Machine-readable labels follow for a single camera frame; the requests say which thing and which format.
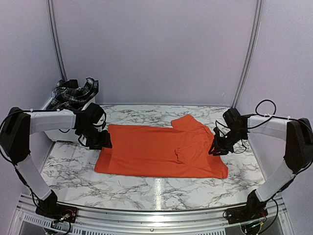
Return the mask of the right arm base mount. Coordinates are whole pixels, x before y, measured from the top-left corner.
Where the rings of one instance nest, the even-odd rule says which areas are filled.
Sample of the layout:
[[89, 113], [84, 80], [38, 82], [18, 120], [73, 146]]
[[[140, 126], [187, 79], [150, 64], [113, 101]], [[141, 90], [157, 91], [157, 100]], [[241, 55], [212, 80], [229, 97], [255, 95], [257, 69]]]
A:
[[251, 220], [265, 218], [268, 210], [265, 206], [259, 208], [249, 208], [247, 205], [228, 208], [223, 212], [223, 218], [229, 224], [243, 223]]

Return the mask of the aluminium front frame rail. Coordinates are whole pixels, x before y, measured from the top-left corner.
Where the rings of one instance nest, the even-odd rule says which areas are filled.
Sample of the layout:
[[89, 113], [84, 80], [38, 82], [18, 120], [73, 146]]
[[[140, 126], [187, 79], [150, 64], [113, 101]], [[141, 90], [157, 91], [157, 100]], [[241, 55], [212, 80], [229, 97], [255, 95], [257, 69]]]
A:
[[281, 197], [268, 202], [266, 214], [235, 222], [231, 207], [186, 211], [122, 211], [75, 206], [75, 221], [35, 213], [32, 197], [22, 194], [9, 228], [10, 235], [292, 235]]

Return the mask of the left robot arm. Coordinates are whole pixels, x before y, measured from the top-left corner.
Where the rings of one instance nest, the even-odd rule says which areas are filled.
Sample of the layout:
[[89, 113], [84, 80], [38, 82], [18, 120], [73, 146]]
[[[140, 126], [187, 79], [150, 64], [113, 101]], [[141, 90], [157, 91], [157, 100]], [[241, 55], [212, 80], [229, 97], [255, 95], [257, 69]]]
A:
[[104, 109], [90, 103], [84, 110], [23, 110], [13, 107], [2, 121], [0, 153], [37, 199], [37, 208], [50, 217], [59, 217], [62, 207], [33, 161], [31, 136], [45, 131], [73, 130], [78, 143], [88, 149], [111, 148], [110, 134], [105, 129], [106, 119]]

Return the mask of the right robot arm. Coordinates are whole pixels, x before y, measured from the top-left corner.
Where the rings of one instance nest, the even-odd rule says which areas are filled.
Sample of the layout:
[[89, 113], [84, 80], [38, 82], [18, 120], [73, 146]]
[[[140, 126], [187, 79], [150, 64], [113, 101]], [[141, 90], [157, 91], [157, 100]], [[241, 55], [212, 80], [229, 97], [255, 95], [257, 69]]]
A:
[[241, 115], [234, 108], [228, 109], [223, 118], [225, 123], [216, 122], [213, 129], [214, 138], [209, 149], [211, 155], [234, 153], [234, 145], [247, 140], [249, 134], [279, 139], [285, 144], [277, 169], [247, 197], [242, 215], [253, 219], [268, 200], [287, 188], [299, 173], [313, 163], [313, 127], [307, 118]]

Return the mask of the black white plaid shirt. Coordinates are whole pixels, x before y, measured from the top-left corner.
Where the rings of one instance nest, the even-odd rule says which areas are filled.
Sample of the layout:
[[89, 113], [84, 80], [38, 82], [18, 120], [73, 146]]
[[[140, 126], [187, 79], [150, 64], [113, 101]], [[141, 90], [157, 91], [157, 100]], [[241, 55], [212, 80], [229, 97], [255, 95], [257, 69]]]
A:
[[69, 109], [80, 110], [99, 92], [99, 81], [86, 78], [85, 84], [80, 87], [78, 80], [59, 80], [52, 92], [52, 100], [46, 110]]

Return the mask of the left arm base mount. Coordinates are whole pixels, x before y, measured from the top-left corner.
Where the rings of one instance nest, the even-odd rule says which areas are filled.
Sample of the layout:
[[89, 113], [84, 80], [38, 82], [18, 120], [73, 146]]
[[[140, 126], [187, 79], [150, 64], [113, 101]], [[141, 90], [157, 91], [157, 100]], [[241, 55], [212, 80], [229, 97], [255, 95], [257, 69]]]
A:
[[62, 205], [58, 203], [54, 207], [49, 207], [48, 209], [44, 209], [43, 206], [36, 207], [36, 214], [52, 218], [54, 219], [55, 223], [64, 221], [74, 223], [77, 213], [77, 207]]

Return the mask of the right aluminium corner post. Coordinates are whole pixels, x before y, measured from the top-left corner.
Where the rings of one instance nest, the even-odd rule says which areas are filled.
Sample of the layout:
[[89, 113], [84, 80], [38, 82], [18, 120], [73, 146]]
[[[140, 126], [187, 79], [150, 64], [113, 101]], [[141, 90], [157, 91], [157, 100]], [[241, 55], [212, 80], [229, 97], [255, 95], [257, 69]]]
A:
[[244, 60], [243, 68], [241, 71], [240, 79], [238, 86], [236, 88], [236, 92], [234, 95], [234, 99], [232, 102], [231, 107], [236, 108], [239, 104], [240, 98], [242, 96], [245, 83], [248, 77], [248, 72], [251, 64], [251, 60], [256, 48], [257, 44], [257, 39], [258, 39], [258, 34], [259, 34], [259, 29], [260, 29], [260, 24], [261, 24], [261, 17], [262, 17], [262, 11], [263, 11], [263, 5], [264, 1], [263, 0], [257, 0], [255, 4], [255, 10], [254, 10], [254, 17], [253, 17], [253, 22], [252, 22], [252, 30], [250, 34], [250, 39], [248, 42], [248, 48], [246, 52], [246, 57]]

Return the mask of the white plastic laundry bin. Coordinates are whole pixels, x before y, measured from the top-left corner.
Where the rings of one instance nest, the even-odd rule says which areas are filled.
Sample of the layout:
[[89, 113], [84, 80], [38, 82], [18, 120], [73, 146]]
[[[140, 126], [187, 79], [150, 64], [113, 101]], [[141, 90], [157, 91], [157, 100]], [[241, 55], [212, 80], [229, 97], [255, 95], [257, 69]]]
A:
[[61, 116], [54, 115], [48, 118], [56, 127], [53, 126], [52, 128], [54, 129], [44, 131], [47, 137], [52, 141], [79, 143], [79, 136], [75, 134], [75, 130], [73, 129], [76, 119], [75, 114], [69, 110], [59, 111], [57, 114], [61, 114]]

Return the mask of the orange t-shirt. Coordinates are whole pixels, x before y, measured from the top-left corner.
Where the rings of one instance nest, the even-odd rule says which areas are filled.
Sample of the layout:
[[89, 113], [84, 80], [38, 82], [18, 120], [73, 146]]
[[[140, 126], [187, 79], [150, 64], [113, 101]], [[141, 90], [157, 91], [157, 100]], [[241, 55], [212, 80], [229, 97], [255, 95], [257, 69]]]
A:
[[228, 177], [220, 156], [209, 154], [214, 135], [206, 125], [191, 115], [171, 125], [109, 125], [112, 148], [102, 149], [94, 171], [139, 177]]

